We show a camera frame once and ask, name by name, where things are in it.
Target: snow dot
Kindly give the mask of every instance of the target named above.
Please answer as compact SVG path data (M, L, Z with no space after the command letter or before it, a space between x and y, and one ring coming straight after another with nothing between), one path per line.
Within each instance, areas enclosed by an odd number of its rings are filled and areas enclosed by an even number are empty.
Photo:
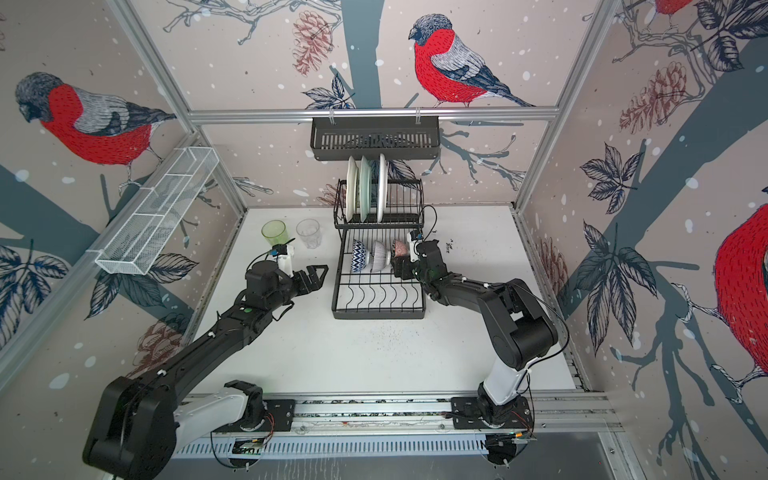
M683 447L683 455L685 455L692 462L699 461L699 455L693 453L688 447Z
M69 374L62 373L61 375L51 380L51 382L48 384L48 388L53 390L61 390L67 385L67 382L69 382Z

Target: glass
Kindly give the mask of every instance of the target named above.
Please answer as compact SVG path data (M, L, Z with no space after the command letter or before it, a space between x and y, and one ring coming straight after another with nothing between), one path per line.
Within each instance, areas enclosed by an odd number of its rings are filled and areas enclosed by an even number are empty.
M296 233L304 242L304 245L309 249L319 247L320 242L323 239L323 234L320 233L320 224L313 218L301 220L299 224L296 225Z
M273 247L283 243L288 243L288 230L286 224L280 220L270 220L261 227L261 234L264 235L266 241Z

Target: dish rack upper shelf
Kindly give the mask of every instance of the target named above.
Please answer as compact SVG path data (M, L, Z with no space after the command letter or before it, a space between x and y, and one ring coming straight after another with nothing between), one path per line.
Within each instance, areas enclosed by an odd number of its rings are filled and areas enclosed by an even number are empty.
M367 218L360 218L360 206L355 207L352 218L346 217L346 180L339 180L336 199L333 202L333 224L340 230L349 228L421 228L424 226L422 207L424 189L421 180L396 180L389 178L387 201L381 223L376 222L376 199L372 201ZM371 182L372 195L378 194L378 181Z
M219 157L213 148L187 147L96 259L107 273L146 275L200 193Z
M434 160L440 153L437 117L315 118L310 145L319 161L350 156Z

